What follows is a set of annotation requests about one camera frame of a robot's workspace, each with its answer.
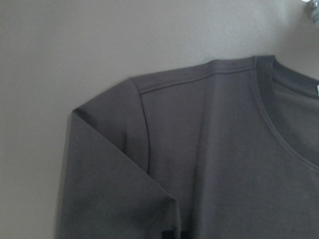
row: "ribbed neckline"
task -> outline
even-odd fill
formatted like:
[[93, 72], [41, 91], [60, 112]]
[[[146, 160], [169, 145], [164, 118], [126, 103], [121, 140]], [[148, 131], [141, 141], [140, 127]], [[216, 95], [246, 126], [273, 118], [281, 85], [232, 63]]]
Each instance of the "ribbed neckline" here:
[[274, 81], [299, 94], [319, 100], [319, 80], [301, 74], [278, 62], [275, 55], [253, 56], [253, 88], [259, 107], [275, 137], [295, 157], [319, 170], [319, 149], [308, 144], [290, 127], [280, 111]]

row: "shirt front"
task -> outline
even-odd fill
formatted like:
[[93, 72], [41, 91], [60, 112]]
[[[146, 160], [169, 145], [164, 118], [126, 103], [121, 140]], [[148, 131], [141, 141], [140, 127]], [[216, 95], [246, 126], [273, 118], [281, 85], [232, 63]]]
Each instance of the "shirt front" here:
[[319, 238], [317, 85], [274, 55], [215, 59], [77, 107], [59, 239]]

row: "folded sleeve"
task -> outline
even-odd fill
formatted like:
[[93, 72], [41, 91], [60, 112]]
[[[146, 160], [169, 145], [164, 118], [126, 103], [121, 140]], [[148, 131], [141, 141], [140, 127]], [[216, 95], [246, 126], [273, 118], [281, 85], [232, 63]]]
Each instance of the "folded sleeve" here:
[[178, 201], [147, 172], [143, 112], [133, 78], [72, 110], [57, 239], [179, 238]]

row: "gray surface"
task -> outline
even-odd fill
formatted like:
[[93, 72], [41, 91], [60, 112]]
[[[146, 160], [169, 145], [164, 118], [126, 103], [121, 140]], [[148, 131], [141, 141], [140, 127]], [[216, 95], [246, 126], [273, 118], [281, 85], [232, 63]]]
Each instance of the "gray surface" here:
[[318, 78], [301, 1], [8, 1], [0, 7], [0, 238], [54, 238], [70, 112], [122, 81], [275, 54]]

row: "neckline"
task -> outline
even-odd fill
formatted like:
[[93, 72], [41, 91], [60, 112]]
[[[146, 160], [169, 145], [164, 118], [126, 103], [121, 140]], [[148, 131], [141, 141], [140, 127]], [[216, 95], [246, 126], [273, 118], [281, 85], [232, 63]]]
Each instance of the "neckline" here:
[[252, 56], [253, 89], [263, 117], [275, 137], [295, 157], [308, 166], [319, 170], [319, 149], [314, 148], [289, 126], [277, 106], [273, 82], [299, 94], [318, 99], [319, 80], [301, 74], [281, 64], [275, 55]]

